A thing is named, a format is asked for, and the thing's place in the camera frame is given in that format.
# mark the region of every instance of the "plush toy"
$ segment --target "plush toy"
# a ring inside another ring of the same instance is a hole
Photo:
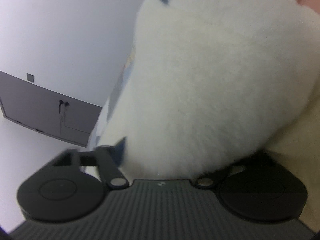
[[[301,115],[319,77],[320,16],[296,0],[145,0],[134,46],[99,145],[126,137],[129,179],[192,179]]]

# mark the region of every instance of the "beige surface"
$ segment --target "beige surface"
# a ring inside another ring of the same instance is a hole
[[[308,190],[300,220],[320,230],[320,97],[319,83],[301,117],[268,143],[272,157],[299,178]]]

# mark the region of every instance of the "white logo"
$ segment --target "white logo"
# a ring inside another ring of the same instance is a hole
[[[165,182],[163,182],[163,181],[161,181],[161,182],[158,183],[158,186],[160,186],[160,187],[162,187],[162,186],[164,186],[164,185],[165,185]]]

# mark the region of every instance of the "stuffed animal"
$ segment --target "stuffed animal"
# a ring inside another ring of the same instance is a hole
[[[131,180],[193,179],[253,154],[309,103],[319,26],[296,0],[144,0],[99,145],[126,137]]]

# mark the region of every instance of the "white fur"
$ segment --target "white fur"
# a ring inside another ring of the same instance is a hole
[[[319,76],[320,16],[293,0],[145,0],[132,76],[99,142],[129,178],[191,178],[252,154]]]

